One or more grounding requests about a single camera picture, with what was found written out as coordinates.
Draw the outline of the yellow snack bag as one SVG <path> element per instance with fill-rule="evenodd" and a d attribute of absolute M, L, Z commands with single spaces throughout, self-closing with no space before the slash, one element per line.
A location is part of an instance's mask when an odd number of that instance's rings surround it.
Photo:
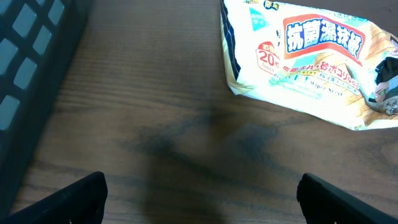
<path fill-rule="evenodd" d="M 339 12 L 221 0 L 227 84 L 345 128 L 397 126 L 397 37 Z"/>

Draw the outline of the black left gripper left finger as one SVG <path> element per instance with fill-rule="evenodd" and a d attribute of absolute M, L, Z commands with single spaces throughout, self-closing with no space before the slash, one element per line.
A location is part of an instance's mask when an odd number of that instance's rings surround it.
<path fill-rule="evenodd" d="M 108 196 L 105 176 L 94 172 L 1 220 L 1 224 L 101 224 Z"/>

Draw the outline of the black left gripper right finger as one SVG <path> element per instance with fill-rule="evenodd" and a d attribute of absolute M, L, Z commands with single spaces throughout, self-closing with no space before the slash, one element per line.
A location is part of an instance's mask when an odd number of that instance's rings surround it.
<path fill-rule="evenodd" d="M 297 187 L 297 201 L 307 224 L 397 224 L 397 219 L 305 173 Z"/>

